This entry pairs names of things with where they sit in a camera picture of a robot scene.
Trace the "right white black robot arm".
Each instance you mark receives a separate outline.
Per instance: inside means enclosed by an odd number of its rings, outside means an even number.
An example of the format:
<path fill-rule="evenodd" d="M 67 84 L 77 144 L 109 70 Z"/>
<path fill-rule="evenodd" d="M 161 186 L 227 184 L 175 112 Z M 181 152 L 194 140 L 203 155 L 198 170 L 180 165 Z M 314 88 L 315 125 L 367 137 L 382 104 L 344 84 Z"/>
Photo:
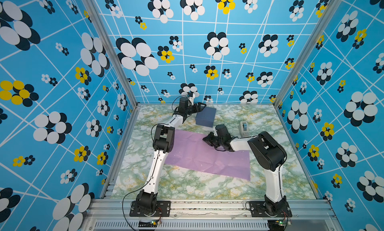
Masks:
<path fill-rule="evenodd" d="M 277 216 L 287 207 L 287 198 L 283 191 L 282 167 L 287 160 L 285 149 L 268 133 L 256 136 L 232 136 L 225 125 L 217 125 L 203 141 L 222 152 L 251 151 L 259 165 L 264 169 L 266 178 L 265 212 Z"/>

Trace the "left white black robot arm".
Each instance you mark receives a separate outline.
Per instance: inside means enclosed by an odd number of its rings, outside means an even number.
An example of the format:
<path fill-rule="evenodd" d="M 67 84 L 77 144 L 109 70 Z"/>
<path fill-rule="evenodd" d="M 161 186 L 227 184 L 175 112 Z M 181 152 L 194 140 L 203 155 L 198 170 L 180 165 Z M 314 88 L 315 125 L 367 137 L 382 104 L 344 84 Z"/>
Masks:
<path fill-rule="evenodd" d="M 179 106 L 175 108 L 169 121 L 153 126 L 155 129 L 155 133 L 151 135 L 154 148 L 153 162 L 148 178 L 136 197 L 136 205 L 140 210 L 149 214 L 156 211 L 161 171 L 174 147 L 176 128 L 192 114 L 203 111 L 206 106 L 201 102 L 195 103 L 193 97 L 181 96 Z"/>

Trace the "dark blue gift box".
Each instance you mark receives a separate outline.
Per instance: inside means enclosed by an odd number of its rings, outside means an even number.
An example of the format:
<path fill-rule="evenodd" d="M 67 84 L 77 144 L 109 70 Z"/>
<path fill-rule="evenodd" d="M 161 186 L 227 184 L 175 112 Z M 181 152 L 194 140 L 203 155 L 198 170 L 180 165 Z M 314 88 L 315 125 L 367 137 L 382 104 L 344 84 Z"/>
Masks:
<path fill-rule="evenodd" d="M 196 125 L 212 128 L 214 126 L 216 111 L 216 108 L 204 107 L 204 109 L 196 115 Z"/>

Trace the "purple wrapping paper sheet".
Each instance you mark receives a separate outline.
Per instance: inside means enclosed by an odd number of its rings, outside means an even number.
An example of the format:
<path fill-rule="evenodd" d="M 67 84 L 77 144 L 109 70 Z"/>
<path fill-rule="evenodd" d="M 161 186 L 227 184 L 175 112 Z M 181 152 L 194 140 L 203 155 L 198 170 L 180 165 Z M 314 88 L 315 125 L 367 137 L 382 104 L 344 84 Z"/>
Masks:
<path fill-rule="evenodd" d="M 176 130 L 165 163 L 189 170 L 251 180 L 250 152 L 221 152 L 203 141 L 206 135 Z"/>

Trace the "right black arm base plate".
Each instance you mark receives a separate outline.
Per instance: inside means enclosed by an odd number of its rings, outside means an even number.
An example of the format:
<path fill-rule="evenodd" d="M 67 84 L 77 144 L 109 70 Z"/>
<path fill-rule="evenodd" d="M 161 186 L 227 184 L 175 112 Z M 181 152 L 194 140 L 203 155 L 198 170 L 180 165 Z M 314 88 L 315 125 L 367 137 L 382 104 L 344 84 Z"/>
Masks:
<path fill-rule="evenodd" d="M 281 200 L 277 203 L 265 201 L 249 201 L 246 209 L 251 212 L 253 218 L 291 218 L 292 211 L 288 202 Z"/>

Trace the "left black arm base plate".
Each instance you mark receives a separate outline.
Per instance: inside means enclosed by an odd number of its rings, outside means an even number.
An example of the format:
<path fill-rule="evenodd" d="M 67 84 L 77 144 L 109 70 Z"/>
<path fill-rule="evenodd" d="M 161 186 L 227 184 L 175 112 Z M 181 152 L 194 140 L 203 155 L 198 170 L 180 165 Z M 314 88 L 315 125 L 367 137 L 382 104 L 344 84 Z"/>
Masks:
<path fill-rule="evenodd" d="M 171 201 L 156 201 L 147 204 L 133 201 L 131 203 L 130 217 L 169 217 Z"/>

